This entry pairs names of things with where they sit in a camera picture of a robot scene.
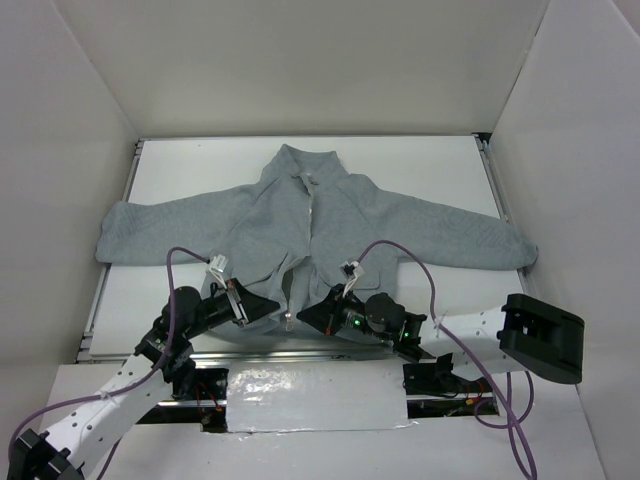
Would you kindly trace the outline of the silver zipper pull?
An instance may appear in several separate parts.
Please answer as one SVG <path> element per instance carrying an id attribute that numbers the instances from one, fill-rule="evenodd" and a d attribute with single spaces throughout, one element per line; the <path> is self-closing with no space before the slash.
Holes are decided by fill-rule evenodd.
<path id="1" fill-rule="evenodd" d="M 290 311 L 284 312 L 284 320 L 285 320 L 285 330 L 287 332 L 292 331 L 294 328 L 294 323 L 293 323 L 293 316 Z"/>

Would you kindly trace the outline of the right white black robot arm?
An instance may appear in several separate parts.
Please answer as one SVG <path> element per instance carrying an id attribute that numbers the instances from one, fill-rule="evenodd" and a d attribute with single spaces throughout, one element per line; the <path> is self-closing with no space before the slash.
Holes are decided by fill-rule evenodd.
<path id="1" fill-rule="evenodd" d="M 517 371 L 564 385 L 583 378 L 584 320 L 525 294 L 510 294 L 493 309 L 431 320 L 386 293 L 362 301 L 336 285 L 297 317 L 325 336 L 376 339 L 412 363 L 439 360 L 435 379 L 446 391 Z"/>

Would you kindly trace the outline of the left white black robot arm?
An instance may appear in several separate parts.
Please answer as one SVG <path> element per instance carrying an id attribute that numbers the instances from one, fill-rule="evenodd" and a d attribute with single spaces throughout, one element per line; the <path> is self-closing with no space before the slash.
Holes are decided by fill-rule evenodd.
<path id="1" fill-rule="evenodd" d="M 158 403 L 195 392 L 193 338 L 226 322 L 245 327 L 279 308 L 237 280 L 202 298 L 193 287 L 171 290 L 151 329 L 96 393 L 64 401 L 72 412 L 38 433 L 22 422 L 11 437 L 8 478 L 85 479 L 124 434 Z"/>

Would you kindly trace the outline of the grey zip-up fleece jacket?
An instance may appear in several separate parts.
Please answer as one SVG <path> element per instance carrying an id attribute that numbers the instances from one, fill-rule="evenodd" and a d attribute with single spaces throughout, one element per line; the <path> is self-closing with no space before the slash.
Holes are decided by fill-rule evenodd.
<path id="1" fill-rule="evenodd" d="M 361 259 L 361 299 L 394 293 L 399 261 L 416 255 L 430 265 L 512 271 L 530 266 L 537 246 L 506 222 L 383 190 L 347 172 L 333 152 L 285 145 L 253 184 L 175 201 L 115 204 L 102 223 L 96 257 L 124 266 L 163 264 L 218 254 L 252 293 L 279 303 L 276 328 L 217 327 L 215 337 L 299 336 L 313 328 L 296 318 L 343 280 L 340 265 Z M 284 312 L 294 328 L 285 330 Z"/>

